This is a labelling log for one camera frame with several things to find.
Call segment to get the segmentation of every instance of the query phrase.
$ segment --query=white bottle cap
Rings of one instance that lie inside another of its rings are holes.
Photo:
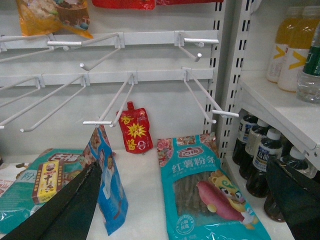
[[[320,6],[305,6],[302,16],[320,18]]]
[[[265,121],[262,121],[260,118],[258,119],[257,124],[258,124],[260,127],[265,127],[265,128],[269,126],[268,123],[266,123]]]
[[[306,158],[305,155],[301,153],[295,146],[291,148],[290,156],[298,160],[303,160]]]
[[[303,6],[291,6],[288,8],[286,15],[287,17],[301,17],[304,11]]]
[[[268,130],[266,136],[267,136],[267,138],[272,139],[272,140],[279,140],[281,137],[281,132],[275,128],[271,128]]]

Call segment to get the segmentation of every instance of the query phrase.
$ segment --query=teal snack bag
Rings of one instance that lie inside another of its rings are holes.
[[[0,233],[9,233],[45,204],[35,204],[32,199],[40,164],[55,160],[62,161],[62,185],[65,186],[82,171],[82,165],[78,161],[82,152],[83,150],[77,149],[48,149],[21,172],[17,180],[0,197]]]
[[[157,155],[170,240],[270,240],[221,169],[216,137],[158,139]]]

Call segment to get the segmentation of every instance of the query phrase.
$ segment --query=soy sauce bottle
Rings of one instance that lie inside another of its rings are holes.
[[[243,156],[245,154],[245,147],[248,141],[249,131],[253,126],[256,126],[258,118],[248,112],[248,115],[244,116],[239,124],[238,136],[235,142],[232,159],[235,164],[240,165]]]
[[[280,137],[281,132],[271,128],[259,144],[256,158],[252,162],[252,173],[246,182],[246,189],[255,197],[264,198],[270,191],[266,179],[267,162],[269,158],[280,159],[283,148]]]
[[[245,152],[240,163],[239,173],[244,179],[248,179],[253,169],[254,156],[258,153],[261,140],[267,137],[269,124],[258,119],[257,125],[250,129],[248,141],[245,145]]]
[[[299,171],[308,178],[313,178],[317,169],[305,158],[305,155],[301,153],[295,146],[290,150],[289,155],[282,156],[280,161],[287,166]],[[266,215],[276,222],[284,222],[284,216],[282,215],[277,203],[275,202],[272,194],[266,197],[263,205],[263,209]]]

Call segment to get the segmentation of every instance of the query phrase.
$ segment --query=yellow drink bottle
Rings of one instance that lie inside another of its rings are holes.
[[[320,6],[306,6],[302,20],[293,29],[287,52],[284,56],[278,87],[287,92],[296,92],[298,78],[305,66],[309,48],[320,22]]]
[[[289,7],[285,19],[278,27],[266,72],[266,79],[272,83],[278,82],[291,34],[294,27],[302,20],[303,10],[303,6]]]

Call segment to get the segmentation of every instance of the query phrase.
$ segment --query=product box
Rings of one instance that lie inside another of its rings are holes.
[[[39,165],[33,186],[32,199],[35,204],[49,201],[62,189],[63,162],[56,160]]]

